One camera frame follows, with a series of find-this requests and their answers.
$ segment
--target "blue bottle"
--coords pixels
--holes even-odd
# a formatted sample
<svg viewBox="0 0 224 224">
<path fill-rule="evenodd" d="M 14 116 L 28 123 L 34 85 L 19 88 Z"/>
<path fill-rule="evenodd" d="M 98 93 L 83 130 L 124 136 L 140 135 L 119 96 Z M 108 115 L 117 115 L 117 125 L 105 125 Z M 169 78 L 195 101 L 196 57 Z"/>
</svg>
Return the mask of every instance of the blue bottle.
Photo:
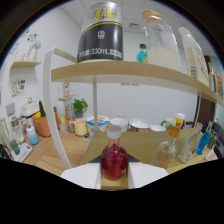
<svg viewBox="0 0 224 224">
<path fill-rule="evenodd" d="M 137 62 L 148 64 L 148 53 L 145 44 L 140 44 L 140 52 L 137 54 Z"/>
<path fill-rule="evenodd" d="M 199 154 L 199 155 L 203 154 L 204 147 L 209 143 L 212 125 L 213 125 L 213 122 L 209 121 L 206 132 L 202 135 L 202 137 L 200 139 L 200 142 L 199 142 L 198 147 L 196 149 L 196 153 Z"/>
</svg>

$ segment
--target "bowl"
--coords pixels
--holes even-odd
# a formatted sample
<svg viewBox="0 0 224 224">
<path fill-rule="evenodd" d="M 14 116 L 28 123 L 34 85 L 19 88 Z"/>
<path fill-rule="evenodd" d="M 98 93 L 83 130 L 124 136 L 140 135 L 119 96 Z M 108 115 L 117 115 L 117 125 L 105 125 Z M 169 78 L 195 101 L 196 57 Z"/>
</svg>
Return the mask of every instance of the bowl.
<svg viewBox="0 0 224 224">
<path fill-rule="evenodd" d="M 124 118 L 112 118 L 110 119 L 109 126 L 119 126 L 121 132 L 126 132 L 128 129 L 128 120 Z"/>
<path fill-rule="evenodd" d="M 129 121 L 133 132 L 148 132 L 150 131 L 151 122 L 141 118 L 134 118 Z"/>
</svg>

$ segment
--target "green plant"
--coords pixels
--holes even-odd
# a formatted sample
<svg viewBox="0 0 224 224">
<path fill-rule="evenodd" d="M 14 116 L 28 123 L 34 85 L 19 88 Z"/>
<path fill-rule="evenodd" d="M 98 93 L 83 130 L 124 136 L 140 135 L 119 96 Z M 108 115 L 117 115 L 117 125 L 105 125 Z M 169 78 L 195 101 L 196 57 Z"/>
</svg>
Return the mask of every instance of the green plant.
<svg viewBox="0 0 224 224">
<path fill-rule="evenodd" d="M 73 103 L 74 111 L 78 111 L 80 109 L 83 109 L 83 113 L 87 111 L 88 104 L 83 98 L 81 100 L 74 99 L 74 101 L 75 101 L 75 103 Z"/>
</svg>

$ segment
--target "cup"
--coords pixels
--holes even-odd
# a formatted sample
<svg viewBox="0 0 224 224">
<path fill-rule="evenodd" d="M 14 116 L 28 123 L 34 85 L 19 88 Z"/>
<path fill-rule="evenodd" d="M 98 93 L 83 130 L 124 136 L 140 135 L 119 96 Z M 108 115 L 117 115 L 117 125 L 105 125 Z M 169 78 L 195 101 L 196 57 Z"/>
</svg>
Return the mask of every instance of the cup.
<svg viewBox="0 0 224 224">
<path fill-rule="evenodd" d="M 80 119 L 76 120 L 74 125 L 75 134 L 78 136 L 84 136 L 88 133 L 86 120 Z"/>
<path fill-rule="evenodd" d="M 182 113 L 176 113 L 176 117 L 175 117 L 175 120 L 176 120 L 176 126 L 178 128 L 181 128 L 183 122 L 184 122 L 184 119 L 185 119 L 185 115 L 182 114 Z"/>
<path fill-rule="evenodd" d="M 172 119 L 172 118 L 167 118 L 165 121 L 161 122 L 161 126 L 163 126 L 165 124 L 166 130 L 170 130 L 171 126 L 176 126 L 176 120 Z"/>
</svg>

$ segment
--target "glass bottle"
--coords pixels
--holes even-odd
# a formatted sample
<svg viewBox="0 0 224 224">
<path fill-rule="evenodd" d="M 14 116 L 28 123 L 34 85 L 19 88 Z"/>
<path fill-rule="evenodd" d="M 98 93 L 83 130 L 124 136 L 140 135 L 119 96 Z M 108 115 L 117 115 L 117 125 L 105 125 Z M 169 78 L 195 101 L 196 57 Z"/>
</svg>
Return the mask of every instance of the glass bottle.
<svg viewBox="0 0 224 224">
<path fill-rule="evenodd" d="M 119 180 L 125 175 L 127 166 L 127 152 L 120 145 L 121 128 L 111 126 L 107 129 L 109 144 L 101 154 L 104 176 L 109 180 Z"/>
<path fill-rule="evenodd" d="M 72 134 L 74 133 L 74 121 L 75 121 L 73 104 L 65 106 L 65 114 L 67 119 L 68 132 Z"/>
<path fill-rule="evenodd" d="M 188 163 L 195 155 L 196 148 L 200 141 L 199 135 L 201 133 L 202 126 L 203 124 L 198 122 L 194 134 L 186 141 L 184 148 L 178 156 L 181 162 Z"/>
<path fill-rule="evenodd" d="M 210 68 L 210 72 L 208 74 L 209 77 L 209 88 L 212 89 L 216 93 L 216 85 L 217 85 L 217 79 L 216 75 L 214 73 L 214 69 L 211 62 L 208 62 L 208 66 Z"/>
<path fill-rule="evenodd" d="M 144 10 L 148 63 L 181 71 L 177 41 L 171 27 L 153 10 Z"/>
<path fill-rule="evenodd" d="M 140 52 L 137 54 L 137 62 L 148 64 L 148 53 L 145 44 L 140 44 Z"/>
<path fill-rule="evenodd" d="M 162 142 L 156 150 L 156 154 L 151 165 L 167 169 L 177 154 L 175 145 L 176 138 L 180 133 L 180 128 L 171 126 L 169 130 L 169 140 Z"/>
<path fill-rule="evenodd" d="M 209 143 L 210 141 L 210 134 L 211 134 L 211 128 L 212 128 L 213 122 L 209 121 L 208 127 L 206 129 L 206 132 L 201 136 L 200 142 L 198 144 L 198 147 L 196 149 L 196 153 L 199 155 L 203 154 L 204 147 Z"/>
</svg>

